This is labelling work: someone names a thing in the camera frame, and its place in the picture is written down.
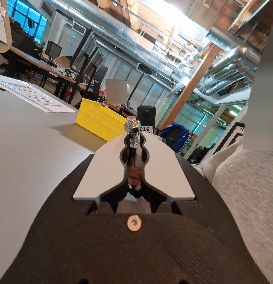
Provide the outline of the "person's right forearm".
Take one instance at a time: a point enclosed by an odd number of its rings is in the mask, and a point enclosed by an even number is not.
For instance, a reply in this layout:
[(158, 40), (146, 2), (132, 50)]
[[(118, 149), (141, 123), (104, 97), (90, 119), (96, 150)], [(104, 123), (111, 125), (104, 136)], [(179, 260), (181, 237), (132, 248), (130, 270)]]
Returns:
[(191, 166), (212, 184), (217, 168), (241, 147), (243, 139), (244, 137), (240, 136), (233, 144), (213, 154), (200, 165), (192, 164)]

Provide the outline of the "grey flat panel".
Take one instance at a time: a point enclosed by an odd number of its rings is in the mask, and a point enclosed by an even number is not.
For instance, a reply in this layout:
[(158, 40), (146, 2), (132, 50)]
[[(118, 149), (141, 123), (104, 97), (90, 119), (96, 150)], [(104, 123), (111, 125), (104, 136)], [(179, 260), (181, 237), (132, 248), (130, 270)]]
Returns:
[(80, 92), (77, 90), (77, 91), (75, 91), (75, 93), (74, 93), (74, 96), (73, 96), (73, 98), (72, 98), (72, 101), (71, 101), (70, 105), (71, 105), (71, 106), (75, 106), (75, 105), (77, 105), (80, 101), (82, 101), (82, 96), (81, 96)]

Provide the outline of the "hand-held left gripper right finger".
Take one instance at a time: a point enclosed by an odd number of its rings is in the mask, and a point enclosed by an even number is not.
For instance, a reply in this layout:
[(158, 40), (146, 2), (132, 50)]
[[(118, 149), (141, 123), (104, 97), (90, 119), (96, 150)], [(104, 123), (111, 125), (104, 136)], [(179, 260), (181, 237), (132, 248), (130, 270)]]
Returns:
[(196, 196), (179, 159), (161, 137), (142, 134), (142, 197), (149, 202), (152, 213), (156, 213), (160, 204), (166, 202), (194, 201)]

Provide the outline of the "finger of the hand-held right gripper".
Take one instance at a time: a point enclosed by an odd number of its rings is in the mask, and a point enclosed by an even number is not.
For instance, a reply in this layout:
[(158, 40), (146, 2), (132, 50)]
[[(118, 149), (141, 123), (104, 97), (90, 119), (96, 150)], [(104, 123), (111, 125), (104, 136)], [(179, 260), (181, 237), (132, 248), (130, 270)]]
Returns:
[(142, 148), (140, 146), (136, 148), (136, 168), (143, 170)]

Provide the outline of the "person's right hand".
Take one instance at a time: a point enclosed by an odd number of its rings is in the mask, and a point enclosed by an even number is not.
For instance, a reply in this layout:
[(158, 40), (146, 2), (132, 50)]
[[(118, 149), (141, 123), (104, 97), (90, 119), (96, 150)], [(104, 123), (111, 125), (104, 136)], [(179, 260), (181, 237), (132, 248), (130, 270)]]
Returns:
[(127, 166), (128, 184), (133, 186), (140, 186), (142, 180), (142, 170), (133, 165)]

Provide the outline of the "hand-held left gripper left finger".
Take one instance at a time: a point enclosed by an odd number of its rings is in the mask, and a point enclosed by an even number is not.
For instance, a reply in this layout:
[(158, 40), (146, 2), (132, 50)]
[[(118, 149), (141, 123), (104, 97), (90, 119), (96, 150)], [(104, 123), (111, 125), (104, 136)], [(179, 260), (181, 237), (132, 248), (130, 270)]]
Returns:
[(116, 213), (128, 193), (127, 160), (129, 135), (121, 134), (99, 148), (74, 195), (75, 201), (107, 202)]

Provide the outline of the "steel bolt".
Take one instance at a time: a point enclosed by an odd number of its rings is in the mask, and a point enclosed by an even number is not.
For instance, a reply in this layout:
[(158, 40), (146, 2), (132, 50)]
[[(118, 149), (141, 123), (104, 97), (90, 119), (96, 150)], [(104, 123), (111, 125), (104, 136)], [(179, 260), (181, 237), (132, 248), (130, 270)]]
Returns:
[[(136, 117), (135, 116), (128, 116), (127, 117), (127, 121), (136, 121)], [(136, 134), (129, 134), (130, 136), (130, 147), (131, 148), (137, 148), (140, 146), (140, 136), (139, 133)]]

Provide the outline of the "wooden office desk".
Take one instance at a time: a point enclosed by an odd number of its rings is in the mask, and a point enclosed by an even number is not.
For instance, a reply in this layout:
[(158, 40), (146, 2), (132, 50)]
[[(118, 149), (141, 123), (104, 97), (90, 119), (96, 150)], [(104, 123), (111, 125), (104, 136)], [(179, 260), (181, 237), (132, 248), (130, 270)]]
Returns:
[(39, 74), (40, 76), (42, 76), (42, 80), (40, 82), (39, 87), (44, 88), (46, 80), (50, 78), (51, 75), (53, 75), (54, 77), (53, 80), (58, 82), (58, 86), (55, 89), (54, 95), (57, 95), (57, 92), (59, 90), (62, 91), (62, 93), (64, 93), (65, 86), (71, 87), (72, 90), (86, 89), (86, 87), (82, 86), (81, 84), (76, 85), (76, 82), (73, 79), (64, 76), (60, 71), (58, 71), (57, 68), (52, 67), (50, 64), (38, 60), (33, 56), (28, 55), (15, 47), (10, 47), (10, 51), (14, 52), (19, 57), (23, 58), (24, 60), (28, 61), (32, 65), (39, 68)]

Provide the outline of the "black framed sign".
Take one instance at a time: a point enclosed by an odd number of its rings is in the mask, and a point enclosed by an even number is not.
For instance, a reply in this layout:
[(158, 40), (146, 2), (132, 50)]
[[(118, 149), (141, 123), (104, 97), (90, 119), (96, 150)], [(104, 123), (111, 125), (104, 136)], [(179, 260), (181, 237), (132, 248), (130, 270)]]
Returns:
[(245, 124), (236, 122), (228, 131), (223, 141), (220, 143), (214, 153), (217, 153), (218, 151), (223, 150), (238, 141), (244, 135), (244, 130)]

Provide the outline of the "black pole with round disc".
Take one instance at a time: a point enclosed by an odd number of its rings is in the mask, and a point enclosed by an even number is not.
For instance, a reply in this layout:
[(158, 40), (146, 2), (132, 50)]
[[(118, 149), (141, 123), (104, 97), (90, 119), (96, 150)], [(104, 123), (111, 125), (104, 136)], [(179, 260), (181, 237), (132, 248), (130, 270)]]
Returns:
[(141, 74), (140, 78), (138, 79), (134, 89), (131, 91), (130, 96), (128, 97), (128, 100), (127, 100), (127, 107), (128, 107), (128, 109), (130, 109), (130, 107), (131, 107), (131, 104), (130, 104), (131, 97), (134, 94), (134, 92), (136, 91), (136, 89), (137, 89), (139, 83), (141, 82), (143, 76), (145, 74), (146, 75), (151, 75), (152, 74), (151, 69), (149, 67), (147, 67), (146, 65), (144, 65), (144, 64), (139, 64), (139, 68), (142, 71), (142, 74)]

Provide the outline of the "dark computer monitor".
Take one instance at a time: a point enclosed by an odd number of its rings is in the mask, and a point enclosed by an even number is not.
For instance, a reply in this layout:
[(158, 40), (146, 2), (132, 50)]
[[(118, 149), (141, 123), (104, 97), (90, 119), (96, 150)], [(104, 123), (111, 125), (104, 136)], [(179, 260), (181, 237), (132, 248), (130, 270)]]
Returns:
[(70, 59), (71, 70), (78, 73), (85, 61), (85, 54), (90, 56), (96, 47), (97, 41), (95, 34), (92, 29), (89, 29), (86, 31), (74, 55)]
[(90, 77), (94, 70), (99, 69), (103, 61), (105, 60), (105, 56), (99, 46), (97, 46), (94, 51), (89, 56), (89, 60), (85, 65), (84, 71), (82, 74), (84, 76)]

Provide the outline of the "silver ventilation duct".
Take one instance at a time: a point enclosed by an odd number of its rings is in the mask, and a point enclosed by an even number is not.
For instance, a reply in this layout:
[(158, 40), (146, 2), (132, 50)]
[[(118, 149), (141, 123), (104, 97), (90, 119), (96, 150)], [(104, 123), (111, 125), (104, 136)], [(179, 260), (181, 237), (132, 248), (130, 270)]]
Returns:
[(157, 50), (155, 44), (148, 41), (101, 8), (92, 4), (90, 1), (69, 0), (65, 2), (81, 12), (83, 17), (87, 17), (96, 22), (103, 27), (107, 33), (110, 33), (113, 37), (113, 39), (109, 40), (110, 42), (120, 49), (127, 51), (133, 57), (138, 57), (140, 61), (147, 62), (156, 70), (164, 71), (166, 74), (170, 75), (172, 71), (178, 74), (180, 70), (185, 68), (182, 63), (177, 66), (169, 58), (164, 57), (163, 59), (158, 56), (156, 54)]

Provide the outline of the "person's light sweater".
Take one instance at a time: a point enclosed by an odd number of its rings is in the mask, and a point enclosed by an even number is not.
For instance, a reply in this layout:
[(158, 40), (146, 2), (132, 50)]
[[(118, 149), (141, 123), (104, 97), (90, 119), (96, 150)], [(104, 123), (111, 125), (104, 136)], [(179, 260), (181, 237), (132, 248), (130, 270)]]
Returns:
[(218, 191), (252, 258), (273, 283), (273, 152), (236, 151), (216, 169)]

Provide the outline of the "yellow plastic bin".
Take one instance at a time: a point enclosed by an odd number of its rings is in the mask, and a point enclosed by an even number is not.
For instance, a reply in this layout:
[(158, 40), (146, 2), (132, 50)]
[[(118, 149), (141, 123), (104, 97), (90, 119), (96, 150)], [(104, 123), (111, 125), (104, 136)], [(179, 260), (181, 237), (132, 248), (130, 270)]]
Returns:
[(76, 124), (109, 142), (125, 133), (127, 119), (101, 103), (83, 98)]

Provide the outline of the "grey desk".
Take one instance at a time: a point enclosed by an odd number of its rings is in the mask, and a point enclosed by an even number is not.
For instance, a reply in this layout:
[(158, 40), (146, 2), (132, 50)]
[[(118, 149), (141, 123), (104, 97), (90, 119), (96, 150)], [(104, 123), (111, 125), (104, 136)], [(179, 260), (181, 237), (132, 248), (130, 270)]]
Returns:
[(0, 279), (48, 196), (106, 143), (76, 117), (45, 112), (0, 90)]

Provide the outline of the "small black monitor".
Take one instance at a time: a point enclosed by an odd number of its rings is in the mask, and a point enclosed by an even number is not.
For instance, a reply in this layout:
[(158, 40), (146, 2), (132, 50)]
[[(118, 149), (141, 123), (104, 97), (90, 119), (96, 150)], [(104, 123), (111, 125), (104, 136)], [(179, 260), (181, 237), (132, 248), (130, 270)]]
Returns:
[(53, 41), (48, 41), (45, 54), (50, 58), (58, 58), (61, 54), (62, 47), (54, 43)]

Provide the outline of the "steel hex nut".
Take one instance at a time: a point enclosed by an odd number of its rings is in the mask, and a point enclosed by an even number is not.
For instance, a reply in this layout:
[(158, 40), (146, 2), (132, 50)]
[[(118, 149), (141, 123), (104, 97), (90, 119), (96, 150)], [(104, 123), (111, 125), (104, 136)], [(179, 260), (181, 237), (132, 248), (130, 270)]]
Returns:
[(136, 134), (139, 133), (141, 129), (141, 124), (138, 120), (136, 121), (127, 121), (124, 125), (125, 132), (129, 134)]

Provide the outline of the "laminated paper sheet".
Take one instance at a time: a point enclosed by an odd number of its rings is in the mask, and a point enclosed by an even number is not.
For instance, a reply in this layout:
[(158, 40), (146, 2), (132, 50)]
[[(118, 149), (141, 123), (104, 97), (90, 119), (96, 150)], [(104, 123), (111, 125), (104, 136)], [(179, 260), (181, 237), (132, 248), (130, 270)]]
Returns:
[(57, 101), (43, 91), (21, 80), (0, 75), (0, 88), (48, 113), (73, 113), (75, 109)]

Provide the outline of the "blue jacket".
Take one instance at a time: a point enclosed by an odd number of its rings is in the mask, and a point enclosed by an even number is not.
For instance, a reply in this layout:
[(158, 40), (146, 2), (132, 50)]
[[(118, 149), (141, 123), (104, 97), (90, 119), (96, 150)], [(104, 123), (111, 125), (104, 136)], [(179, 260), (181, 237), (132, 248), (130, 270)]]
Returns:
[(172, 123), (165, 127), (160, 133), (160, 137), (166, 140), (166, 145), (175, 153), (181, 153), (188, 140), (190, 131), (184, 126)]

